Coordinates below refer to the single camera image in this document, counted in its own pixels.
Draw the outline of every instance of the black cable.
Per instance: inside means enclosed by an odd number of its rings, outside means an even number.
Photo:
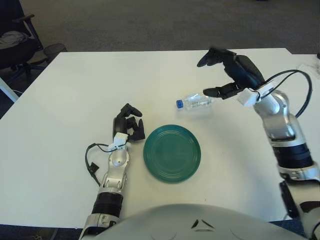
[[[89,162],[88,162],[88,152],[90,149],[92,149],[93,147],[98,147],[101,151],[105,152],[105,153],[112,153],[114,152],[116,149],[113,149],[113,150],[110,150],[110,151],[106,151],[106,150],[103,150],[101,148],[101,146],[104,146],[104,147],[108,147],[109,145],[107,144],[103,144],[103,143],[92,143],[91,145],[89,145],[87,148],[86,148],[86,151],[85,151],[85,155],[84,155],[84,162],[85,162],[85,165],[86,165],[86,169],[88,170],[88,172],[90,173],[91,177],[95,180],[95,182],[99,185],[100,187],[100,182],[97,178],[97,176],[95,175],[95,170],[92,168],[92,166],[89,165]]]
[[[290,73],[288,76],[286,76],[275,88],[273,88],[270,92],[268,92],[266,95],[264,95],[261,99],[265,98],[266,96],[268,96],[269,94],[271,94],[274,90],[276,90],[285,80],[287,80],[291,75],[293,74],[296,74],[296,73],[300,73],[302,74],[307,82],[308,82],[308,93],[306,95],[306,98],[305,98],[305,101],[302,105],[302,107],[300,108],[300,110],[297,112],[297,114],[295,115],[296,118],[300,117],[301,114],[306,110],[309,102],[310,102],[310,99],[311,99],[311,95],[312,95],[312,81],[311,81],[311,78],[310,76],[304,72],[304,71],[301,71],[301,70],[297,70],[297,69],[290,69],[290,70],[286,70],[286,71],[282,71],[282,72],[279,72],[273,76],[271,76],[270,78],[268,78],[266,81],[265,81],[265,84],[269,83],[272,79],[280,76],[280,75],[283,75],[283,74],[287,74],[287,73]]]

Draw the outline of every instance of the plastic bottle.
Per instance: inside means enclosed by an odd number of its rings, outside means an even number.
[[[186,108],[186,109],[193,109],[193,108],[201,108],[207,106],[213,102],[213,98],[203,95],[202,93],[194,93],[191,94],[184,99],[179,99],[176,101],[176,107],[178,109]]]

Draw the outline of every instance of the white table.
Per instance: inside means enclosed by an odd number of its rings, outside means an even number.
[[[187,181],[153,178],[143,160],[144,141],[133,144],[122,217],[173,203],[216,205],[266,221],[285,215],[282,180],[259,116],[235,97],[193,114],[176,100],[231,79],[223,66],[197,68],[207,51],[61,53],[0,120],[0,224],[82,228],[98,186],[87,172],[91,143],[112,142],[113,118],[125,103],[143,113],[145,134],[166,124],[189,129],[201,163]],[[286,49],[241,49],[265,78],[296,68],[303,58]],[[313,159],[320,158],[319,82],[300,117]],[[307,83],[297,74],[282,87],[296,113]],[[89,159],[106,169],[108,155]]]

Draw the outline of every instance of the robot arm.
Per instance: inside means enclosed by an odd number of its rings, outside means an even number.
[[[320,240],[320,170],[311,158],[297,118],[290,114],[287,96],[274,90],[275,83],[265,81],[246,56],[211,48],[197,66],[217,63],[224,64],[225,72],[234,82],[205,89],[203,93],[222,99],[240,93],[239,102],[254,107],[262,119],[278,162],[278,171],[284,179],[280,189],[287,213],[292,218],[300,219],[308,238]]]
[[[113,120],[113,143],[108,146],[111,153],[108,159],[108,170],[99,183],[95,172],[98,166],[94,163],[88,168],[90,174],[98,182],[100,188],[93,205],[92,213],[87,217],[79,240],[93,238],[104,230],[119,222],[123,201],[123,188],[127,181],[127,167],[130,161],[127,141],[137,141],[145,138],[142,119],[138,124],[134,116],[142,117],[142,113],[130,104],[126,104]],[[127,134],[128,129],[133,129],[133,134]]]

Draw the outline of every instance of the green plate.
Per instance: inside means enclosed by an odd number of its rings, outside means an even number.
[[[155,178],[173,184],[190,178],[197,171],[201,150],[189,130],[178,125],[164,125],[147,138],[143,158]]]

